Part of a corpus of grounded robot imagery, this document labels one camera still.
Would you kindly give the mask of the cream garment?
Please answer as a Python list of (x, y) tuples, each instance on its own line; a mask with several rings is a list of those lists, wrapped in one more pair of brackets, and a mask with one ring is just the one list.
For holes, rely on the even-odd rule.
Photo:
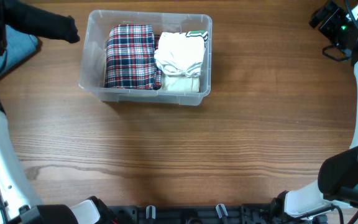
[(162, 78), (161, 90), (180, 91), (180, 92), (199, 92), (200, 79), (198, 77), (189, 78), (186, 76), (167, 76)]

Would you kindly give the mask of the white garment with green tag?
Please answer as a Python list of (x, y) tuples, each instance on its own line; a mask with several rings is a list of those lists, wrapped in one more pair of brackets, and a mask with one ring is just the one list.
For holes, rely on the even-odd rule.
[(156, 65), (168, 76), (199, 77), (207, 41), (205, 30), (162, 32), (154, 54)]

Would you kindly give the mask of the red plaid shirt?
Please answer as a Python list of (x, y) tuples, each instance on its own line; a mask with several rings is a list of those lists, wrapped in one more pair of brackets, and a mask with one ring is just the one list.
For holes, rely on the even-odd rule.
[(106, 47), (106, 88), (159, 90), (162, 72), (155, 62), (151, 25), (119, 24), (109, 32)]

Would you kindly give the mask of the blue garment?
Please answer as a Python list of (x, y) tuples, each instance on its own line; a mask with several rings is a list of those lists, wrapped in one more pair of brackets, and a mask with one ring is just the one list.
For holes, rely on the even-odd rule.
[(6, 25), (6, 51), (0, 56), (0, 77), (36, 52), (39, 40)]

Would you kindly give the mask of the black garment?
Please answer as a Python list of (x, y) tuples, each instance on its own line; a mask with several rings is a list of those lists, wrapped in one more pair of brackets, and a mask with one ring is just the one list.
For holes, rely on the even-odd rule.
[(0, 1), (0, 56), (7, 47), (6, 26), (25, 34), (71, 44), (80, 41), (71, 16), (54, 14), (21, 1)]

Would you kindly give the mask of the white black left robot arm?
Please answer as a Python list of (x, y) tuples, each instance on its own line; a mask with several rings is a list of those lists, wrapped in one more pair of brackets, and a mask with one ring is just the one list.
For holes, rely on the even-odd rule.
[(0, 223), (116, 223), (96, 197), (77, 205), (46, 205), (30, 185), (14, 152), (0, 102)]

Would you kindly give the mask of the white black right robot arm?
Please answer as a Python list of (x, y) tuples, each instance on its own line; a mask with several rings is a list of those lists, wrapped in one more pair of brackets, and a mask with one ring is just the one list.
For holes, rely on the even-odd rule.
[(329, 41), (322, 54), (337, 62), (349, 62), (356, 82), (354, 130), (348, 149), (326, 159), (318, 177), (310, 184), (282, 192), (274, 198), (268, 215), (274, 222), (311, 223), (318, 217), (336, 210), (356, 209), (350, 222), (358, 220), (358, 4), (349, 1), (339, 6), (327, 1), (311, 16), (309, 25)]

